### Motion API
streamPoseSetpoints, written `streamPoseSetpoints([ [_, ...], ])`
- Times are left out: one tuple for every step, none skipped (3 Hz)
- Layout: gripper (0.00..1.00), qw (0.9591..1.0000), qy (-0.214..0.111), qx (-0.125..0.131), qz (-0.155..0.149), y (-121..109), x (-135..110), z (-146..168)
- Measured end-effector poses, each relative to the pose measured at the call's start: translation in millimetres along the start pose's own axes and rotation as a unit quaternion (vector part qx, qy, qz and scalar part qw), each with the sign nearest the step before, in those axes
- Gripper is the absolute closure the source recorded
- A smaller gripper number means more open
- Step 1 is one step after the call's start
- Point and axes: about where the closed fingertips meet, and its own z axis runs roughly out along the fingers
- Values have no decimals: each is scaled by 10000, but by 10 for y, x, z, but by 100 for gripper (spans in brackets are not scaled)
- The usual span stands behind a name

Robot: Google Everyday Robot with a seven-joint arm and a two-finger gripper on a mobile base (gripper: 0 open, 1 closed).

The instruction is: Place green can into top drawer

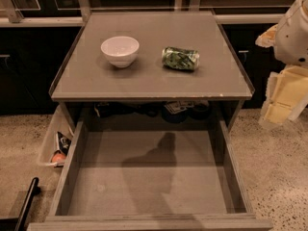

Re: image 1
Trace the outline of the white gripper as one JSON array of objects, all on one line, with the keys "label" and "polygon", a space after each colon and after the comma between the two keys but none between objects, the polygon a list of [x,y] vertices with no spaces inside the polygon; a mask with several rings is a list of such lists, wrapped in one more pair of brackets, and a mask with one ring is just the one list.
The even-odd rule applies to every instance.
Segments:
[{"label": "white gripper", "polygon": [[269,75],[261,109],[259,124],[273,129],[295,121],[308,105],[308,68],[303,67],[308,66],[308,0],[295,0],[278,25],[268,28],[255,44],[274,46],[275,58],[286,64]]}]

